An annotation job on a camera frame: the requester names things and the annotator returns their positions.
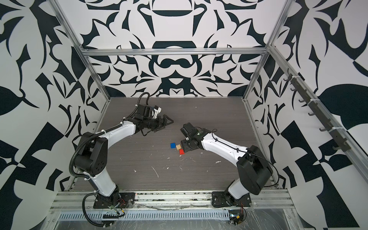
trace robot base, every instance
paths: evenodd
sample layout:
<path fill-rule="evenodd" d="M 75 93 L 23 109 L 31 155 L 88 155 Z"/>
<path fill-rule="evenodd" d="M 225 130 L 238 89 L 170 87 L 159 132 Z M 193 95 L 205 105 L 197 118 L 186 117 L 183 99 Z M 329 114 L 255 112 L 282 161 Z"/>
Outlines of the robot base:
<path fill-rule="evenodd" d="M 117 187 L 109 197 L 98 194 L 93 208 L 103 209 L 109 208 L 111 205 L 117 208 L 127 208 L 129 204 L 134 204 L 134 198 L 134 192 L 119 192 L 119 188 Z"/>
<path fill-rule="evenodd" d="M 249 193 L 235 200 L 227 191 L 212 192 L 212 206 L 215 208 L 241 206 L 241 204 L 243 204 L 244 207 L 250 207 L 251 202 Z"/>

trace black cable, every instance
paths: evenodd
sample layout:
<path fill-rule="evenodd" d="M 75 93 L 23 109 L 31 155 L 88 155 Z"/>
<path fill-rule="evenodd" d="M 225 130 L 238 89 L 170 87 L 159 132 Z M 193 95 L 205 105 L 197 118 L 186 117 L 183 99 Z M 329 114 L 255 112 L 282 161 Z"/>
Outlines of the black cable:
<path fill-rule="evenodd" d="M 214 128 L 213 130 L 212 130 L 212 138 L 215 140 L 215 142 L 216 141 L 218 141 L 218 142 L 220 142 L 220 143 L 222 143 L 222 144 L 224 144 L 224 145 L 226 145 L 226 146 L 228 146 L 228 147 L 230 147 L 230 148 L 232 148 L 232 149 L 234 149 L 234 150 L 236 150 L 236 151 L 238 151 L 238 152 L 243 152 L 243 153 L 247 153 L 247 154 L 250 154 L 250 155 L 254 155 L 254 156 L 256 156 L 256 157 L 258 157 L 258 158 L 261 158 L 261 159 L 263 159 L 263 160 L 265 160 L 265 161 L 267 161 L 270 165 L 272 165 L 272 167 L 274 168 L 274 169 L 276 169 L 276 173 L 277 173 L 277 177 L 278 177 L 278 179 L 277 179 L 277 182 L 276 183 L 274 183 L 273 185 L 268 185 L 268 186 L 264 186 L 264 187 L 272 187 L 272 186 L 275 186 L 275 185 L 277 185 L 278 183 L 279 183 L 279 180 L 280 180 L 280 174 L 279 174 L 279 171 L 277 170 L 277 168 L 271 163 L 271 162 L 269 162 L 268 160 L 266 160 L 265 158 L 263 158 L 263 157 L 260 157 L 260 156 L 257 156 L 257 155 L 255 155 L 254 153 L 249 153 L 249 152 L 245 152 L 245 151 L 242 151 L 242 150 L 240 150 L 240 149 L 236 149 L 236 148 L 234 148 L 234 147 L 232 147 L 232 146 L 230 146 L 230 145 L 228 145 L 228 144 L 225 144 L 225 143 L 223 143 L 223 142 L 221 142 L 221 141 L 219 141 L 217 138 L 215 138 L 214 136 L 213 136 L 213 133 L 214 132 L 217 132 L 217 129 L 216 128 Z"/>
<path fill-rule="evenodd" d="M 95 222 L 93 222 L 89 217 L 88 217 L 88 215 L 87 215 L 87 212 L 86 212 L 86 207 L 85 207 L 85 201 L 86 201 L 86 198 L 87 197 L 89 197 L 89 196 L 92 196 L 92 195 L 97 195 L 98 194 L 98 192 L 93 192 L 93 193 L 89 193 L 89 194 L 87 194 L 87 195 L 85 195 L 84 196 L 84 198 L 83 198 L 83 201 L 82 201 L 82 211 L 83 211 L 83 214 L 84 214 L 84 217 L 86 217 L 86 220 L 90 223 L 90 224 L 92 224 L 92 225 L 94 225 L 94 226 L 96 226 L 96 227 L 109 227 L 110 225 L 105 225 L 105 224 L 98 224 L 98 223 L 95 223 Z"/>
<path fill-rule="evenodd" d="M 137 102 L 137 106 L 135 107 L 135 109 L 133 110 L 133 112 L 129 115 L 129 116 L 127 116 L 127 118 L 128 117 L 131 117 L 136 111 L 137 111 L 137 109 L 138 109 L 138 105 L 139 105 L 139 103 L 140 103 L 140 101 L 141 101 L 141 98 L 142 98 L 142 96 L 143 95 L 145 95 L 145 94 L 148 94 L 148 97 L 147 97 L 147 99 L 146 99 L 146 104 L 148 104 L 148 99 L 149 99 L 149 97 L 151 96 L 150 94 L 149 94 L 149 92 L 144 92 L 144 93 L 142 93 L 140 96 L 139 96 L 139 98 L 138 98 L 138 102 Z"/>
<path fill-rule="evenodd" d="M 107 130 L 105 130 L 105 132 L 110 132 L 110 131 L 112 131 L 112 130 L 114 130 L 114 129 L 117 129 L 117 128 L 119 128 L 119 127 L 121 127 L 122 126 L 122 124 L 118 124 L 118 125 L 116 125 L 116 126 L 114 126 L 114 127 L 111 127 L 111 128 L 109 128 L 109 129 L 107 129 Z M 75 162 L 75 159 L 76 159 L 76 157 L 79 155 L 79 152 L 82 150 L 82 148 L 87 144 L 87 143 L 89 143 L 89 142 L 91 142 L 93 139 L 95 139 L 96 137 L 98 137 L 98 136 L 101 136 L 101 135 L 103 135 L 103 134 L 105 134 L 105 132 L 99 132 L 99 133 L 96 133 L 96 134 L 94 134 L 94 135 L 92 135 L 92 136 L 90 136 L 89 138 L 87 138 L 84 142 L 82 142 L 82 144 L 80 144 L 78 147 L 77 147 L 77 149 L 75 150 L 75 152 L 74 152 L 74 154 L 73 154 L 73 156 L 71 157 L 71 160 L 70 160 L 70 163 L 69 163 L 69 173 L 72 175 L 72 176 L 74 176 L 74 177 L 84 177 L 84 178 L 89 178 L 89 176 L 88 175 L 85 175 L 85 174 L 78 174 L 78 173 L 76 173 L 76 172 L 74 172 L 74 162 Z"/>
<path fill-rule="evenodd" d="M 149 132 L 151 132 L 151 130 L 150 131 L 148 131 L 146 134 L 143 134 L 143 130 L 141 130 L 141 133 L 142 133 L 142 135 L 145 137 L 145 136 L 147 136 L 147 134 L 149 133 Z"/>

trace aluminum frame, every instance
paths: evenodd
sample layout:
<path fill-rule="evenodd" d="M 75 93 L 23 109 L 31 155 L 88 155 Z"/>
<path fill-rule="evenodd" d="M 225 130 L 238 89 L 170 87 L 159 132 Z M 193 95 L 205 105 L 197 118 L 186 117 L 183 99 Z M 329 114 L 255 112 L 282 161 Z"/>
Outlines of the aluminum frame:
<path fill-rule="evenodd" d="M 285 1 L 283 9 L 280 13 L 279 18 L 276 21 L 275 27 L 273 28 L 273 31 L 271 33 L 270 39 L 268 40 L 268 42 L 266 44 L 266 47 L 268 47 L 269 45 L 273 45 L 276 38 L 279 36 L 280 30 L 284 26 L 284 24 L 287 20 L 287 16 L 289 14 L 289 11 L 291 9 L 291 6 L 293 5 L 293 3 L 295 1 L 296 0 L 286 0 Z"/>
<path fill-rule="evenodd" d="M 214 209 L 211 205 L 212 192 L 223 190 L 182 190 L 182 191 L 124 191 L 135 192 L 134 205 L 129 210 L 154 210 L 154 209 Z M 51 205 L 50 211 L 80 211 L 83 197 L 91 191 L 66 191 L 59 192 Z M 263 189 L 258 195 L 250 194 L 254 209 L 265 208 L 295 208 L 287 189 Z M 96 211 L 93 204 L 95 197 L 90 196 L 85 201 L 89 211 Z"/>
<path fill-rule="evenodd" d="M 273 43 L 275 42 L 276 38 L 278 37 L 279 33 L 280 33 L 280 30 L 281 28 L 284 26 L 285 22 L 286 22 L 286 19 L 287 19 L 287 16 L 289 14 L 289 11 L 291 9 L 291 6 L 293 5 L 293 3 L 295 2 L 296 0 L 286 0 L 285 3 L 284 3 L 284 6 L 282 8 L 282 11 L 276 21 L 276 24 L 271 32 L 271 36 L 270 36 L 270 39 L 268 40 L 267 44 L 266 44 L 266 54 L 264 54 L 261 58 L 261 60 L 258 62 L 258 65 L 257 65 L 257 68 L 256 70 L 254 71 L 252 77 L 251 77 L 251 81 L 250 83 L 248 84 L 248 87 L 246 88 L 245 92 L 244 92 L 244 95 L 243 95 L 243 98 L 244 99 L 247 99 L 247 97 L 249 96 L 251 90 L 253 89 L 254 87 L 254 84 L 255 82 L 257 81 L 258 77 L 259 77 L 259 74 L 263 68 L 263 66 L 265 65 L 266 61 L 267 61 L 267 58 L 268 58 L 268 47 L 270 45 L 273 45 Z"/>
<path fill-rule="evenodd" d="M 310 87 L 299 77 L 296 71 L 292 68 L 292 66 L 283 58 L 280 52 L 274 46 L 267 47 L 267 51 L 274 58 L 276 63 L 280 66 L 280 68 L 284 71 L 286 75 L 291 74 L 292 76 L 296 76 L 297 82 L 306 89 L 306 93 L 316 101 L 316 103 L 321 108 L 323 114 L 331 120 L 331 124 L 339 134 L 346 138 L 346 142 L 350 145 L 351 149 L 346 151 L 345 154 L 349 158 L 349 160 L 353 163 L 355 168 L 361 174 L 363 179 L 368 183 L 368 156 L 367 154 L 360 148 L 359 144 L 352 138 L 352 136 L 347 132 L 347 130 L 341 125 L 334 115 L 324 106 L 324 104 L 320 101 L 318 96 L 310 89 Z"/>
<path fill-rule="evenodd" d="M 265 54 L 265 47 L 181 49 L 82 49 L 84 56 L 177 55 L 177 54 Z"/>
<path fill-rule="evenodd" d="M 269 53 L 267 52 L 266 54 L 262 55 L 261 59 L 259 60 L 258 64 L 257 64 L 257 67 L 255 69 L 255 71 L 253 72 L 253 75 L 251 76 L 251 80 L 247 86 L 247 88 L 245 89 L 245 92 L 244 92 L 244 95 L 243 95 L 243 98 L 247 98 L 250 94 L 250 92 L 252 91 L 260 73 L 261 73 L 261 70 L 263 68 L 263 66 L 265 65 L 267 59 L 268 59 L 268 56 L 269 56 Z"/>
<path fill-rule="evenodd" d="M 67 34 L 76 52 L 78 53 L 78 56 L 82 60 L 85 67 L 88 69 L 93 80 L 96 82 L 98 89 L 101 91 L 105 99 L 109 100 L 110 99 L 109 93 L 106 91 L 105 86 L 103 85 L 99 75 L 96 73 L 92 64 L 89 62 L 88 58 L 83 55 L 82 50 L 81 50 L 81 44 L 79 43 L 79 40 L 77 39 L 75 32 L 73 31 L 58 1 L 57 0 L 47 0 L 47 1 L 50 4 L 51 9 L 54 11 L 55 16 L 57 20 L 59 21 L 60 25 L 64 28 L 65 33 Z"/>

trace black mounting plate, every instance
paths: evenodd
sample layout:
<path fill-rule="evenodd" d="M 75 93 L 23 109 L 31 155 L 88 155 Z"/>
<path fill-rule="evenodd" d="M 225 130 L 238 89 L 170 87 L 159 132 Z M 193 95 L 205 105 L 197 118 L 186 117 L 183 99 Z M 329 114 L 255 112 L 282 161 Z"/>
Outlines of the black mounting plate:
<path fill-rule="evenodd" d="M 250 207 L 251 202 L 250 193 L 245 194 L 239 200 L 235 200 L 232 204 L 229 204 L 226 202 L 225 192 L 212 192 L 212 206 L 215 208 L 241 206 L 241 204 L 243 204 L 244 207 Z"/>
<path fill-rule="evenodd" d="M 125 202 L 120 202 L 119 208 L 126 208 L 129 203 L 134 204 L 135 192 L 120 192 L 119 195 L 125 201 Z M 99 209 L 99 208 L 108 208 L 108 207 L 102 203 L 101 199 L 99 199 L 98 201 L 95 201 L 93 208 Z"/>

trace red wire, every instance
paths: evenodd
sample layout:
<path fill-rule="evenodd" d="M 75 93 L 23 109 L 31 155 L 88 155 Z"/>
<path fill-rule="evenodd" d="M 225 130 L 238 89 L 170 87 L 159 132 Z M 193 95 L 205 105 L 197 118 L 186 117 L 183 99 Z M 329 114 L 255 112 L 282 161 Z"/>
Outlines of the red wire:
<path fill-rule="evenodd" d="M 124 200 L 124 199 L 122 199 L 122 201 L 124 201 L 124 203 L 122 203 L 122 204 L 120 205 L 120 207 L 121 207 L 122 205 L 124 205 L 124 204 L 125 204 L 125 200 Z"/>

